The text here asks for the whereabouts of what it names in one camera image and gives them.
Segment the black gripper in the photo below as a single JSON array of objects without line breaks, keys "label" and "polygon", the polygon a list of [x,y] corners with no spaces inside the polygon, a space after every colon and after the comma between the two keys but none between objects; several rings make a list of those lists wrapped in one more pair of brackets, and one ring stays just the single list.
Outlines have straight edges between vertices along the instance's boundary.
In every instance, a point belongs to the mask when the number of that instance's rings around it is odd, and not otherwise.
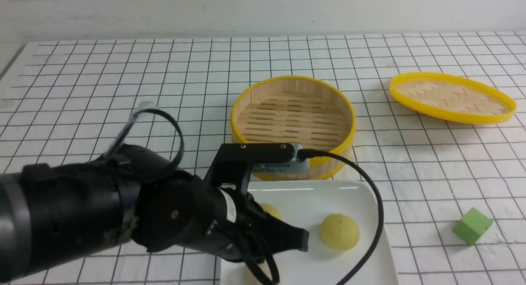
[{"label": "black gripper", "polygon": [[257,263],[290,250],[308,251],[309,232],[265,212],[251,194],[214,190],[195,200],[181,245],[229,262]]}]

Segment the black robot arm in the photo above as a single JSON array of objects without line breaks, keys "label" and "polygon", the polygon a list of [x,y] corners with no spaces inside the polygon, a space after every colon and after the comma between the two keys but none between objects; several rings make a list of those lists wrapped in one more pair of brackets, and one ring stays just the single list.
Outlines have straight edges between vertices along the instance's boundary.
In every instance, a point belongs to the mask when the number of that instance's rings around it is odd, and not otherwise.
[{"label": "black robot arm", "polygon": [[148,253],[181,246],[246,263],[308,251],[309,233],[265,212],[248,192],[251,173],[295,159],[297,146],[224,143],[205,178],[141,146],[115,159],[1,175],[1,282],[134,241]]}]

